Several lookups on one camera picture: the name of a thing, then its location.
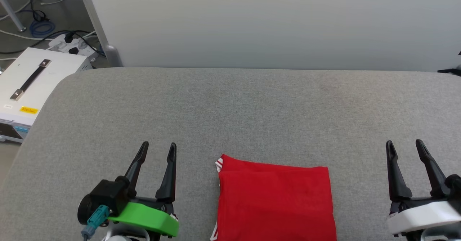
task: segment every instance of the power strip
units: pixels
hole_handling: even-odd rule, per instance
[[[66,35],[59,35],[48,44],[51,48],[49,50],[56,52],[63,52],[67,54],[83,55],[90,60],[96,61],[98,53],[88,46],[82,39],[73,39],[70,43],[66,42]]]

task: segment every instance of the white wall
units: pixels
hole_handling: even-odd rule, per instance
[[[92,0],[125,66],[436,71],[461,0]]]

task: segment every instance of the floor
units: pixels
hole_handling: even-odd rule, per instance
[[[24,0],[8,0],[13,9],[18,9],[24,4]],[[43,0],[44,2],[53,2],[56,0]],[[59,4],[42,6],[36,3],[36,9],[44,11],[50,20],[56,24],[54,31],[59,30],[84,30],[93,31],[93,26],[82,0],[66,0]],[[0,6],[0,16],[5,15],[5,11]],[[24,26],[29,26],[32,22],[32,16],[30,12],[18,13],[18,18],[21,20]],[[11,19],[7,18],[4,21],[0,21],[0,30],[7,31],[10,33],[20,34],[22,36],[31,37],[29,29],[24,32],[18,32],[18,29],[13,24]],[[25,49],[37,41],[30,39],[21,39],[16,36],[6,35],[0,33],[0,51],[10,52],[17,51],[19,49]],[[97,38],[92,38],[89,41],[94,47],[98,47]],[[48,41],[43,42],[37,46],[40,49],[48,48]],[[0,59],[18,57],[19,54],[0,54]],[[5,70],[13,61],[0,61],[0,70]],[[98,57],[96,62],[92,63],[96,68],[109,67],[108,62],[103,57]],[[20,148],[20,144],[13,142],[0,142],[0,188],[5,180],[5,177],[13,164],[13,160]]]

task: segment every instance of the folded red shirt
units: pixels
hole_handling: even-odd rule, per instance
[[[224,154],[216,165],[221,193],[211,240],[336,241],[327,167],[259,164]]]

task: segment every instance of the cable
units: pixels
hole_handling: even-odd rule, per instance
[[[41,10],[34,10],[32,0],[30,0],[30,9],[33,11],[32,17],[37,22],[49,21],[46,14]]]
[[[27,5],[29,5],[30,1],[27,1],[27,3],[25,5],[23,5],[21,8],[19,8],[17,11],[15,11],[14,13],[18,13],[20,11],[22,11],[24,8],[27,7]],[[6,15],[6,16],[3,16],[2,18],[0,18],[0,21],[3,21],[5,20],[6,18],[8,18],[10,15]]]
[[[98,36],[95,36],[95,35],[91,35],[91,36],[84,36],[86,39],[90,39],[92,37],[98,37]]]
[[[53,32],[53,30],[56,28],[56,25],[52,23],[51,21],[43,21],[43,22],[37,22],[33,21],[32,24],[30,24],[30,34],[32,34],[33,37],[40,38],[43,36],[48,35],[49,33]]]
[[[49,34],[48,36],[45,36],[44,39],[40,39],[39,42],[36,42],[35,44],[33,44],[33,45],[29,46],[29,47],[35,47],[36,45],[40,44],[41,42],[46,41],[47,39],[49,39],[49,38],[51,38],[51,37],[53,37],[53,36],[56,36],[57,34],[68,33],[68,32],[74,32],[74,33],[75,33],[75,32],[83,32],[83,33],[88,33],[88,34],[89,34],[89,32],[83,31],[83,30],[76,30],[76,31],[60,30],[60,31],[56,31],[56,32],[54,32],[54,33],[51,33],[51,34]],[[18,50],[18,51],[12,51],[12,52],[0,52],[0,54],[17,54],[17,53],[23,52],[24,50],[25,50],[25,49]]]
[[[40,5],[50,5],[50,4],[54,4],[54,3],[40,3]]]
[[[76,30],[75,32],[83,32],[83,33],[88,33],[88,32],[86,32],[86,31],[83,31],[83,30]],[[87,34],[87,35],[85,35],[84,37],[85,37],[85,38],[87,38],[87,37],[91,36],[92,34],[94,34],[95,36],[97,36],[97,35],[96,35],[96,31],[93,31],[93,32],[90,32],[90,33],[88,33],[88,34]]]
[[[105,54],[104,54],[103,52],[101,52],[101,51],[97,50],[96,48],[92,47],[92,46],[88,43],[88,41],[86,41],[86,40],[84,39],[83,36],[80,36],[79,34],[76,34],[76,35],[77,35],[79,38],[81,38],[89,47],[91,47],[91,49],[93,49],[94,52],[97,52],[98,54],[102,55],[103,57],[106,57]]]
[[[17,37],[20,37],[22,39],[30,39],[30,40],[44,40],[44,39],[35,39],[33,37],[26,37],[26,36],[20,36],[20,35],[17,35],[17,34],[13,34],[13,33],[10,33],[10,32],[6,32],[6,31],[3,31],[3,30],[0,30],[1,33],[5,33],[7,35],[11,35],[11,36],[17,36]]]
[[[102,49],[101,43],[99,43],[99,51],[101,51],[103,54],[106,54],[106,53],[104,52],[104,50]]]
[[[32,12],[32,11],[22,10],[20,12]],[[55,28],[56,28],[56,25],[52,23],[51,21],[43,21],[43,22],[33,21],[32,24],[30,24],[29,26],[30,34],[32,34],[33,38],[21,36],[21,35],[14,34],[14,33],[9,33],[9,32],[2,31],[2,30],[0,30],[0,32],[5,33],[7,35],[11,35],[11,36],[17,36],[22,39],[41,40],[43,36],[46,36],[49,33],[53,32]]]

